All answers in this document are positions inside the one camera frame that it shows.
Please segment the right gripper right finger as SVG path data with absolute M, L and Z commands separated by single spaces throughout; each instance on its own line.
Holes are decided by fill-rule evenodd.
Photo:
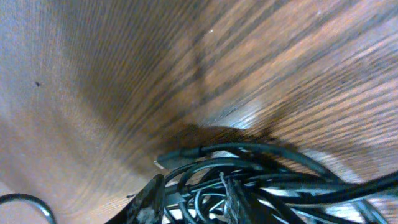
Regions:
M 232 224 L 266 224 L 273 223 L 270 210 L 262 205 L 250 192 L 244 191 L 240 181 L 220 173 L 220 179 L 226 189 L 224 215 Z

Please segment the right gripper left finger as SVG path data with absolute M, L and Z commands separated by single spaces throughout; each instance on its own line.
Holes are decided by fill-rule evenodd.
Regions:
M 158 174 L 106 224 L 159 224 L 164 215 L 165 178 Z

